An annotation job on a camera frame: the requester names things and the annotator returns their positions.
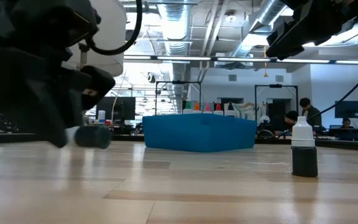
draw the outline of ceiling light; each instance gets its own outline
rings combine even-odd
[[[159,60],[195,60],[195,61],[199,61],[199,60],[203,60],[203,61],[208,61],[211,60],[211,57],[175,57],[175,56],[158,56],[157,59]]]
[[[269,58],[229,58],[229,57],[219,57],[218,61],[221,62],[269,62]]]
[[[343,65],[358,65],[358,60],[337,60],[336,63]]]
[[[292,16],[293,10],[287,6],[287,7],[285,7],[285,9],[283,10],[283,12],[280,15],[281,16]]]
[[[235,13],[236,13],[236,11],[233,9],[227,10],[224,14],[226,16],[226,18],[225,18],[226,22],[236,21],[237,17],[235,16]]]
[[[302,47],[315,47],[316,45],[313,42],[303,44]]]
[[[328,63],[329,60],[318,60],[318,59],[284,59],[278,60],[278,62],[283,63]]]
[[[353,37],[356,36],[358,36],[357,24],[352,29],[346,32],[332,36],[329,40],[320,44],[320,46],[326,46],[331,44],[345,44],[348,40],[351,40]]]
[[[265,34],[248,34],[242,41],[242,44],[247,46],[256,46],[256,45],[269,46],[266,37],[267,35]]]
[[[236,21],[237,17],[235,15],[227,16],[225,18],[226,22],[234,22]]]
[[[150,60],[151,57],[150,56],[141,56],[141,55],[124,55],[124,59],[126,59],[126,60],[130,60],[130,59],[134,59],[134,60]]]

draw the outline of person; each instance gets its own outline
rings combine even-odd
[[[358,132],[351,131],[350,129],[355,129],[353,126],[351,126],[351,121],[349,118],[344,118],[342,120],[342,129],[349,129],[348,132],[345,133],[339,133],[336,137],[338,137],[338,140],[341,141],[358,141]]]
[[[292,127],[298,121],[298,113],[296,111],[289,111],[283,118],[281,118],[281,122],[275,123],[274,135],[280,135],[282,131],[286,131],[288,129],[292,129]]]
[[[307,118],[310,126],[322,126],[321,114],[315,116],[316,114],[320,113],[320,110],[310,104],[309,98],[302,98],[299,101],[299,105],[302,107],[302,116]]]
[[[354,129],[353,126],[351,126],[351,120],[349,118],[344,118],[342,120],[342,126],[341,128],[348,128],[348,129]]]

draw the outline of wooden table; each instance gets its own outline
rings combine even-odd
[[[318,148],[318,178],[290,152],[0,144],[0,223],[358,223],[358,151]]]

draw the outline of blue plastic bin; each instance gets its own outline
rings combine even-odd
[[[147,147],[192,152],[251,148],[257,123],[216,114],[143,117]]]

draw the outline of bottle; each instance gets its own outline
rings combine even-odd
[[[221,109],[221,104],[220,104],[220,103],[217,103],[217,104],[216,104],[216,110],[214,111],[214,114],[222,115],[222,116],[223,116],[223,111],[222,111],[222,109]]]
[[[196,102],[196,104],[194,106],[193,113],[202,113],[202,111],[200,111],[200,105],[198,104],[198,102]]]
[[[227,111],[224,112],[225,116],[231,116],[233,118],[236,117],[236,111],[234,111],[234,107],[231,104],[231,102],[229,103],[229,107],[227,108]]]
[[[193,113],[193,110],[191,109],[191,104],[189,101],[186,102],[186,108],[183,110],[183,114],[190,114]]]
[[[211,107],[210,107],[209,103],[207,103],[207,104],[205,105],[205,111],[204,111],[204,113],[206,113],[206,114],[211,114],[211,113],[212,113],[212,112],[211,112]]]
[[[292,174],[300,177],[317,177],[317,149],[313,138],[313,128],[306,117],[298,117],[292,127]]]

